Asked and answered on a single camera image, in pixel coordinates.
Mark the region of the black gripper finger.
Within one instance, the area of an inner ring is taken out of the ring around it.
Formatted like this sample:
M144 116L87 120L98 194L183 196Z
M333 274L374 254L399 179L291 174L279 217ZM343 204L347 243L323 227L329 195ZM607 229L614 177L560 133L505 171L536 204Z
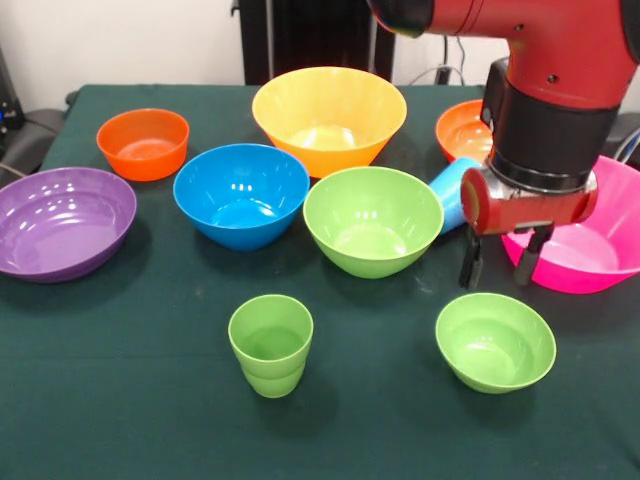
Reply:
M533 229L526 248L523 250L514 271L514 280L518 285L527 285L536 269L540 254L547 241L550 240L554 225L541 225Z
M479 282L483 268L482 239L469 226L466 231L466 241L465 256L458 282L461 288L473 290Z

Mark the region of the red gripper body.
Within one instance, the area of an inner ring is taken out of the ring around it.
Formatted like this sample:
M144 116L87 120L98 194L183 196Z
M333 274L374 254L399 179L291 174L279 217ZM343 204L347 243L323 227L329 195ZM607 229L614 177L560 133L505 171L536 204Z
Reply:
M467 170L460 189L465 219L479 236L582 222L594 211L597 196L594 173L577 191L556 194L513 187L487 167Z

